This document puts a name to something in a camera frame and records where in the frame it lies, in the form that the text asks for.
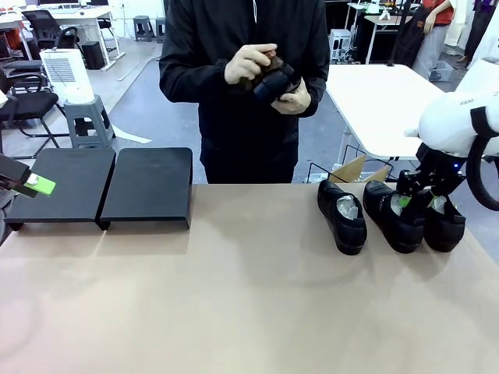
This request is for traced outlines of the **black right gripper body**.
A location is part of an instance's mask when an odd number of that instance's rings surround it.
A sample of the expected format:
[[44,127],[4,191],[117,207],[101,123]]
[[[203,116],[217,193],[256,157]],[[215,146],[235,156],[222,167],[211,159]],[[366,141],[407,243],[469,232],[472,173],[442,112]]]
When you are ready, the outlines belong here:
[[455,156],[439,150],[433,150],[422,143],[416,157],[419,161],[417,177],[424,184],[460,184],[465,180],[461,168],[466,162],[465,157]]

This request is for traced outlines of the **person's left hand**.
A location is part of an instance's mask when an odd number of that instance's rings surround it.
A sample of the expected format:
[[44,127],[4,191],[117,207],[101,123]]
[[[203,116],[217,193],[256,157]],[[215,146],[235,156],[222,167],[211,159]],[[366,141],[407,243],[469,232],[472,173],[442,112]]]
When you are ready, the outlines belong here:
[[304,80],[301,79],[300,85],[293,92],[285,93],[271,106],[282,115],[300,115],[306,111],[310,104],[311,96]]

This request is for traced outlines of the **person's right hand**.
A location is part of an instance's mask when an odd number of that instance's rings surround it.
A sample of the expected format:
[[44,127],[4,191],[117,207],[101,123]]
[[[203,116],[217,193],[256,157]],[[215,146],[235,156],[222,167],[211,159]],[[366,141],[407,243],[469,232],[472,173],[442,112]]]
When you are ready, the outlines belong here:
[[242,78],[253,80],[261,74],[262,68],[271,64],[277,47],[276,44],[243,45],[225,66],[225,82],[235,85]]

